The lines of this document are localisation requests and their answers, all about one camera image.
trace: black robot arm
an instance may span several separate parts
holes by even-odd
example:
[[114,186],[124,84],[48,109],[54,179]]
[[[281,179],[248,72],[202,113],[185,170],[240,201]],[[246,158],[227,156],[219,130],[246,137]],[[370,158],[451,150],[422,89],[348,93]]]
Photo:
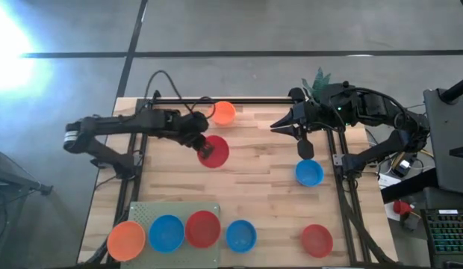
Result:
[[429,134],[427,118],[403,108],[396,100],[374,90],[357,88],[347,81],[330,84],[308,96],[300,88],[288,94],[294,106],[281,120],[271,125],[272,132],[294,136],[302,158],[313,158],[313,146],[306,134],[321,129],[344,132],[346,126],[385,124],[395,130],[390,137],[359,154],[336,155],[343,175],[360,176],[366,164],[382,161],[395,152],[418,152],[426,145]]
[[97,167],[111,165],[120,179],[128,179],[135,174],[134,156],[119,154],[100,143],[96,135],[142,133],[148,136],[167,138],[180,145],[199,151],[205,145],[202,135],[208,129],[204,114],[193,112],[182,116],[180,111],[154,109],[149,104],[136,114],[118,117],[85,117],[66,125],[64,149],[71,153],[88,153]]

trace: wooden tabletop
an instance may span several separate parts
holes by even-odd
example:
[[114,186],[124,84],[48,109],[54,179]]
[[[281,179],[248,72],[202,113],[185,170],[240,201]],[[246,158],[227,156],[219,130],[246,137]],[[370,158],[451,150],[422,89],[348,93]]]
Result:
[[[135,104],[135,98],[119,98],[114,115],[133,114]],[[220,266],[348,265],[326,133],[314,132],[308,136],[314,144],[314,160],[323,166],[325,178],[317,187],[303,187],[294,177],[294,168],[300,161],[296,141],[287,135],[270,132],[270,124],[286,115],[290,105],[235,107],[237,116],[230,126],[219,127],[210,121],[205,133],[224,137],[230,146],[229,159],[221,168],[203,167],[192,149],[171,140],[149,137],[139,201],[216,201],[221,208],[223,231],[237,219],[253,223],[258,232],[255,249],[247,254],[233,253],[222,236]],[[157,108],[180,109],[186,113],[183,105],[158,105]],[[198,111],[207,109],[204,105],[196,107]],[[129,134],[110,135],[107,145],[117,152],[126,152],[129,137]],[[346,137],[351,153],[369,146],[363,126],[348,128]],[[97,183],[113,175],[112,170],[102,170]],[[119,186],[120,181],[113,180],[94,193],[80,262],[87,260],[110,232]],[[359,179],[358,195],[364,225],[386,254],[397,260],[374,175],[364,174]],[[299,241],[303,229],[313,223],[325,226],[334,239],[333,251],[323,259],[305,253]],[[353,237],[360,253],[355,232]]]

